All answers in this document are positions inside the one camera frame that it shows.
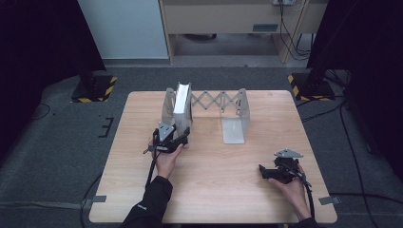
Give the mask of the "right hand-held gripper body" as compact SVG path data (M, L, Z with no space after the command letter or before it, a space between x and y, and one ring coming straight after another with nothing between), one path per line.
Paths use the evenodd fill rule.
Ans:
M279 171L279 181L289 183L293 178L301 178L302 174L299 171L299 158L303 155L289 148L285 148L279 152L275 152L276 156L274 163Z

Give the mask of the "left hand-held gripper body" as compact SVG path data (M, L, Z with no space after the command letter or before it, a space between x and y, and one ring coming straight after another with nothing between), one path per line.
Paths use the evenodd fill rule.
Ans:
M175 131L176 125L159 122L158 127L153 132L152 144L148 146L148 150L173 153L183 143L183 136L174 138Z

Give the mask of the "white book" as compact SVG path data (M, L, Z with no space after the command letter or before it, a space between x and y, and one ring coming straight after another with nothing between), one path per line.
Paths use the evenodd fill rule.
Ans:
M178 137L182 136L186 129L191 129L192 127L191 95L191 84L178 83L173 109Z

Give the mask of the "expandable metal bookend rack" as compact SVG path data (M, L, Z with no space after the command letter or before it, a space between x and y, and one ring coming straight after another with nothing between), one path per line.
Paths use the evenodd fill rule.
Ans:
M164 124L173 125L173 109L176 99L176 89L168 88L162 109ZM242 144L246 141L246 131L250 123L250 108L245 88L237 92L230 91L202 91L192 90L191 111L197 106L203 110L217 107L221 112L222 140L226 144Z

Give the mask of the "person's right hand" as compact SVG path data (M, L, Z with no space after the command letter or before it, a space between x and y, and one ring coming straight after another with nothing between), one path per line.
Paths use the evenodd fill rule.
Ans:
M275 179L269 179L268 182L275 186L295 209L308 208L304 186L298 178L292 179L289 183L282 183Z

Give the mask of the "person's left hand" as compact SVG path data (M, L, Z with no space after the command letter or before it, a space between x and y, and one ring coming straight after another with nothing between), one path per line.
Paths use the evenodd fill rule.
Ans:
M154 153L157 171L160 177L163 177L167 180L170 178L175 168L176 159L182 153L182 149L183 145L180 144L172 153L163 153L160 151L156 151Z

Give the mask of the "black stand with striped base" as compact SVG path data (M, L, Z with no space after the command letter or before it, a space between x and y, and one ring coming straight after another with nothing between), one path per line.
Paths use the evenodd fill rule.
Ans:
M297 100L331 101L336 95L324 76L323 70L312 69L310 72L294 72L287 79Z
M105 102L117 81L115 76L96 76L86 66L78 66L80 81L71 95L73 103Z

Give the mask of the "white cabinet panel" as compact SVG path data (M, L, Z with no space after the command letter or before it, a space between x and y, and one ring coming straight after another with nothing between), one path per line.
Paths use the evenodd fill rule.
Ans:
M78 0L105 60L167 59L159 0Z

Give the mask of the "light wooden desk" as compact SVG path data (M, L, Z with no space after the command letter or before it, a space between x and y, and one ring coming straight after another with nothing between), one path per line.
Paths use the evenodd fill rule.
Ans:
M269 33L286 63L303 33L317 33L329 0L297 0L273 6L273 0L159 0L170 58L180 34Z

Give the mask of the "black curtain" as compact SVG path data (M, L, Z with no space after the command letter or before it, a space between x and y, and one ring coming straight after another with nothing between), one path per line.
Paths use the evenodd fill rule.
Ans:
M78 0L0 0L0 162L47 86L104 68Z
M403 0L329 0L307 67L351 73L355 119L403 181Z

